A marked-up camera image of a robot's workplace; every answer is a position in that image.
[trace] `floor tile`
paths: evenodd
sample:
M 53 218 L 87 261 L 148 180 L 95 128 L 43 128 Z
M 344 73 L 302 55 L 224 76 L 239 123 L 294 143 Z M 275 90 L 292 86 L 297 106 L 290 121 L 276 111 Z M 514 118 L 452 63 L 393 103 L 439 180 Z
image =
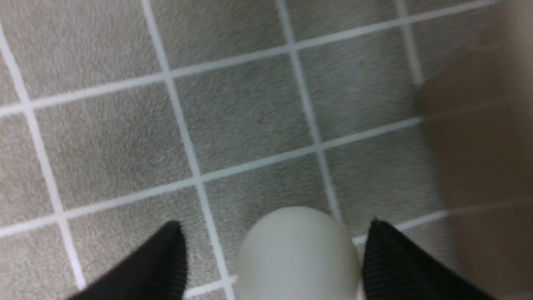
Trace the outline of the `floor tile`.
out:
M 158 72 L 140 1 L 17 1 L 0 11 L 31 98 Z
M 202 172 L 312 144 L 288 56 L 176 80 Z
M 219 279 L 196 190 L 188 187 L 70 220 L 87 281 L 106 273 L 169 220 L 178 220 L 183 226 L 188 246 L 188 287 Z
M 285 44 L 271 0 L 153 0 L 171 68 Z
M 407 12 L 418 14 L 427 11 L 445 9 L 450 6 L 471 2 L 472 0 L 405 0 Z
M 441 209 L 433 160 L 421 128 L 406 128 L 326 152 L 344 224 L 366 234 L 378 217 L 392 224 Z
M 0 106 L 19 102 L 11 74 L 4 59 L 0 55 Z
M 398 17 L 393 0 L 286 0 L 298 41 Z
M 77 292 L 56 225 L 0 239 L 2 299 L 63 300 Z
M 446 267 L 460 272 L 454 236 L 448 219 L 413 227 L 404 234 Z
M 36 112 L 66 209 L 190 177 L 164 84 Z
M 301 51 L 324 140 L 414 116 L 401 31 L 380 31 Z
M 499 6 L 484 7 L 413 25 L 424 76 L 434 76 L 462 47 L 494 24 Z
M 289 206 L 329 213 L 315 155 L 210 181 L 206 192 L 230 275 L 246 233 L 264 215 Z
M 191 300 L 226 300 L 226 294 L 224 292 L 224 289 L 218 289 L 214 291 L 210 291 L 205 294 L 201 294 L 198 296 L 189 297 L 187 299 Z
M 23 115 L 0 119 L 0 226 L 53 213 Z

